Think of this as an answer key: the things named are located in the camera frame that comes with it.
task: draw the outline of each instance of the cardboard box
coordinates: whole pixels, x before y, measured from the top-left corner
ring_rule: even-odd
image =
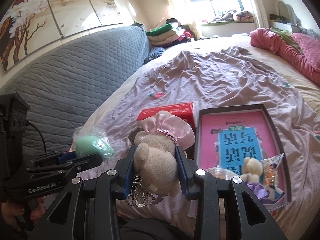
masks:
[[[138,115],[137,121],[142,121],[148,117],[151,117],[161,110],[168,111],[170,114],[180,117],[193,129],[196,128],[195,105],[193,102],[143,109]]]

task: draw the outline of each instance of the metal screw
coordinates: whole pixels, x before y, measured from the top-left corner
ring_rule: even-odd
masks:
[[[113,175],[116,175],[116,174],[117,174],[117,171],[114,170],[114,169],[111,169],[111,170],[108,170],[108,171],[107,171],[107,174],[108,174],[109,176],[113,176]]]
[[[240,184],[242,182],[242,179],[239,178],[239,177],[234,177],[233,179],[233,182],[236,183],[236,184]]]
[[[196,174],[199,175],[199,176],[204,176],[205,175],[205,170],[196,170]]]
[[[73,184],[78,184],[80,181],[81,181],[81,179],[80,179],[79,177],[75,177],[75,178],[72,179],[71,182],[72,182]]]

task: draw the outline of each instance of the black cable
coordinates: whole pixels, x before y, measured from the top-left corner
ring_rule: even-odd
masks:
[[[42,136],[42,133],[40,132],[40,130],[34,125],[34,124],[32,124],[30,121],[26,121],[26,126],[29,126],[29,125],[31,125],[34,129],[36,129],[36,131],[39,133],[39,135],[40,135],[40,137],[41,137],[41,139],[42,139],[42,142],[43,142],[43,147],[44,147],[44,154],[47,154],[47,149],[46,149],[46,147],[45,147],[45,141],[44,141],[44,138],[43,138],[43,136]]]

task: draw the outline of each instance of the pink book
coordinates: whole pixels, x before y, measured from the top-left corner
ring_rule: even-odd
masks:
[[[199,168],[220,165],[240,175],[245,157],[262,160],[275,155],[276,148],[261,111],[201,117]]]

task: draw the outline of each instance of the curtain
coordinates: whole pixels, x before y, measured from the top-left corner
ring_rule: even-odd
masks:
[[[182,25],[187,24],[198,39],[201,38],[201,22],[193,14],[190,0],[168,0],[168,2],[172,9],[171,15]]]
[[[258,28],[269,28],[269,21],[266,9],[262,0],[251,0],[255,23]]]

